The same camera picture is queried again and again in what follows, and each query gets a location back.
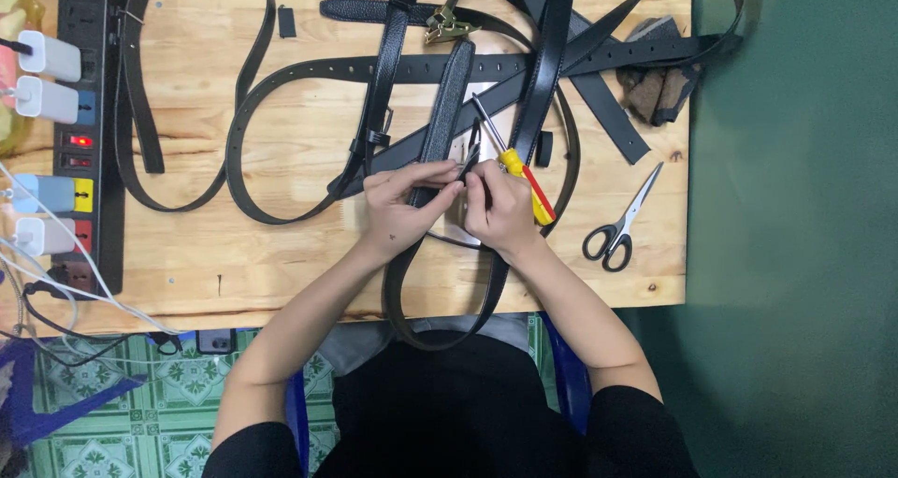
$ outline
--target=wooden table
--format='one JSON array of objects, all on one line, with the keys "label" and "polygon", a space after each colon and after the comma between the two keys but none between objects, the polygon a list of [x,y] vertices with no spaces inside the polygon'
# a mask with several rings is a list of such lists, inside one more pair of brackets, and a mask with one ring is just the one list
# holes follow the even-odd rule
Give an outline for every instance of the wooden table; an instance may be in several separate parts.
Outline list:
[{"label": "wooden table", "polygon": [[[48,6],[44,29],[55,34],[58,0],[41,1]],[[318,13],[321,0],[276,1],[294,8],[298,37],[272,39],[257,81],[303,60],[376,53],[381,26],[326,20]],[[574,6],[595,21],[622,1],[575,0]],[[460,4],[493,13],[530,32],[522,16],[501,0],[462,0]],[[141,181],[161,202],[184,204],[215,176],[234,108],[234,81],[253,45],[264,5],[265,0],[151,0],[142,57],[168,173],[142,174]],[[667,13],[688,34],[690,0],[645,0],[615,36],[625,37],[636,23]],[[448,52],[451,48],[425,48],[423,35],[424,29],[409,28],[404,52]],[[481,31],[471,38],[479,53],[519,51],[496,34]],[[620,94],[613,72],[605,78]],[[638,126],[653,150],[630,166],[567,79],[561,87],[577,118],[583,163],[574,197],[550,236],[552,248],[611,306],[682,303],[688,108],[675,124]],[[485,88],[485,84],[474,84],[469,91]],[[243,156],[247,185],[260,206],[279,217],[295,217],[324,196],[325,184],[346,161],[364,92],[365,85],[359,83],[303,80],[281,87],[266,99],[247,129]],[[393,89],[393,139],[427,122],[434,94],[435,85]],[[504,136],[513,118],[514,109],[498,117]],[[555,132],[552,164],[535,173],[554,199],[565,171],[565,137],[556,109],[550,111],[546,126]],[[29,140],[6,162],[14,173],[50,173],[51,133],[49,122],[36,124]],[[581,242],[593,228],[621,216],[659,161],[666,164],[632,229],[632,262],[620,273],[607,273],[599,263],[584,259]],[[5,234],[15,219],[7,208]],[[130,196],[126,209],[125,289],[118,299],[182,330],[263,325],[349,248],[358,237],[365,210],[364,201],[353,197],[305,222],[263,225],[245,217],[227,189],[205,207],[185,214],[156,213]],[[488,272],[482,255],[427,240],[406,277],[403,308],[410,316],[477,311]],[[346,320],[380,318],[381,283],[380,276],[372,280],[349,307]],[[16,317],[8,283],[0,287],[0,295],[0,328],[9,330]],[[68,323],[67,304],[43,295],[33,301],[54,321]],[[82,333],[151,329],[109,304],[82,307],[75,327]],[[497,311],[537,309],[527,288],[512,274]],[[46,327],[39,327],[39,332],[53,334]]]}]

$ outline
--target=black scissors handle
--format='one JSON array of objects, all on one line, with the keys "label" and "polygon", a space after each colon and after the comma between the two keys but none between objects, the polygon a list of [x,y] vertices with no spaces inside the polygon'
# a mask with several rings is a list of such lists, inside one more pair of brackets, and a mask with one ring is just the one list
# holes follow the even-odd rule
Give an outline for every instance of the black scissors handle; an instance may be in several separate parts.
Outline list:
[{"label": "black scissors handle", "polygon": [[[593,238],[600,232],[605,235],[605,239],[601,242],[599,252],[593,255],[589,252],[589,243],[592,242]],[[623,270],[627,264],[630,264],[630,257],[633,255],[633,240],[630,239],[629,234],[624,234],[621,236],[621,241],[618,242],[611,252],[609,252],[608,245],[612,243],[612,238],[617,235],[617,232],[618,229],[616,225],[603,225],[595,231],[590,232],[587,235],[587,239],[583,240],[583,256],[590,259],[590,261],[598,261],[601,259],[601,266],[608,272],[616,273]],[[623,262],[621,262],[620,266],[612,268],[608,265],[608,261],[614,256],[614,253],[617,252],[618,247],[623,247]]]}]

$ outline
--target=belt buckle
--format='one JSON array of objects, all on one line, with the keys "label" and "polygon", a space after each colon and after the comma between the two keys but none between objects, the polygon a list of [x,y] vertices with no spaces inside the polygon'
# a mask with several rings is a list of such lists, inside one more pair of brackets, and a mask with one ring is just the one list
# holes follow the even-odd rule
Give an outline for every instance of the belt buckle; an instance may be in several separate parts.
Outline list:
[{"label": "belt buckle", "polygon": [[452,13],[452,10],[445,5],[437,8],[434,14],[427,19],[427,26],[427,36],[425,36],[427,44],[452,41],[456,37],[466,36],[480,29],[467,22],[459,22],[455,18],[455,13]]}]

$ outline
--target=green tiled floor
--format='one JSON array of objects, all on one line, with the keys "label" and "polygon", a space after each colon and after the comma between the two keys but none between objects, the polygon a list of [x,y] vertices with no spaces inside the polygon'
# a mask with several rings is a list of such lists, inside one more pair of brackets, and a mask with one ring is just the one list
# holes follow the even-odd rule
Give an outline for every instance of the green tiled floor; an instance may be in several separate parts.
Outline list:
[{"label": "green tiled floor", "polygon": [[[256,333],[239,333],[238,350],[245,349]],[[529,333],[530,355],[540,370],[550,406],[557,409],[551,350],[535,314],[530,315]],[[98,351],[84,341],[71,342],[83,351]],[[95,361],[68,369],[39,357],[34,385],[34,410],[39,413],[80,401],[122,377],[145,374],[149,381],[35,442],[29,450],[29,471],[23,476],[198,478],[209,456],[225,375],[235,357],[200,356],[193,340],[183,346],[180,356],[166,357],[142,336],[135,336],[115,348],[114,357],[156,361],[153,365]],[[62,343],[54,345],[54,350],[61,357],[70,355]],[[331,365],[320,355],[305,366],[304,386],[314,470],[340,437],[331,406]]]}]

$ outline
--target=person's right hand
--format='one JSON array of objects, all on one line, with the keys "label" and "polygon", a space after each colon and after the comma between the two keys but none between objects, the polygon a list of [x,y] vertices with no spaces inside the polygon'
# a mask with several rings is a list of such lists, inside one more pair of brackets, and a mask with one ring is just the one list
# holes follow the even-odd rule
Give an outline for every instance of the person's right hand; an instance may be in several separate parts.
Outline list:
[{"label": "person's right hand", "polygon": [[[481,162],[465,177],[468,214],[464,228],[509,264],[543,241],[533,221],[533,198],[526,178],[504,174],[495,160]],[[487,189],[492,206],[487,208]]]}]

